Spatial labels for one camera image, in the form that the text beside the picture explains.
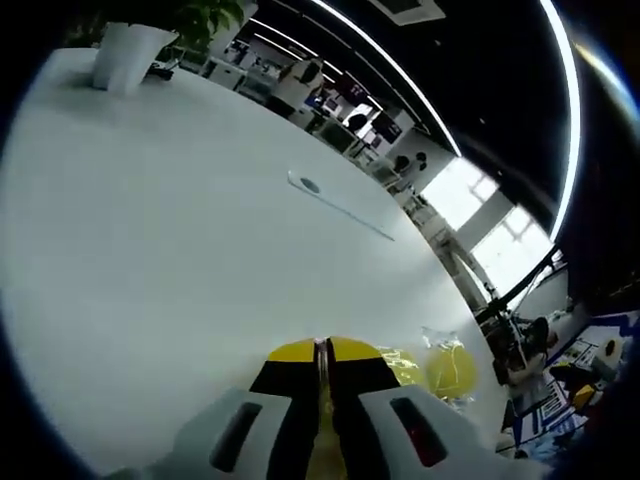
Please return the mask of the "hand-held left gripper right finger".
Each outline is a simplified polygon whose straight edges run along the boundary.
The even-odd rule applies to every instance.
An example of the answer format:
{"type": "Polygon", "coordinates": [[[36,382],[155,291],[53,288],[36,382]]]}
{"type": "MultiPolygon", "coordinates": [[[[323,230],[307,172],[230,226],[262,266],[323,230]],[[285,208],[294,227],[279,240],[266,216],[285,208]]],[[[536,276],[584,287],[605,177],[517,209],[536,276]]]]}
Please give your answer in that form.
{"type": "Polygon", "coordinates": [[[419,385],[401,385],[380,352],[328,339],[333,426],[351,479],[543,479],[545,465],[484,446],[475,425],[419,385]]]}

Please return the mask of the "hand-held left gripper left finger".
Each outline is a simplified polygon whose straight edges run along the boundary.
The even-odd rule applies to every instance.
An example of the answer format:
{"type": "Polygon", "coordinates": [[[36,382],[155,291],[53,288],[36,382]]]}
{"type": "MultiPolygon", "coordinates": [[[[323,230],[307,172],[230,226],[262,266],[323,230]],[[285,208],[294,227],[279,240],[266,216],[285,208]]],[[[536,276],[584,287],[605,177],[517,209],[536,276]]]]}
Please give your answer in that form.
{"type": "Polygon", "coordinates": [[[317,342],[272,351],[251,386],[231,388],[189,420],[171,450],[109,479],[304,479],[320,424],[317,342]]]}

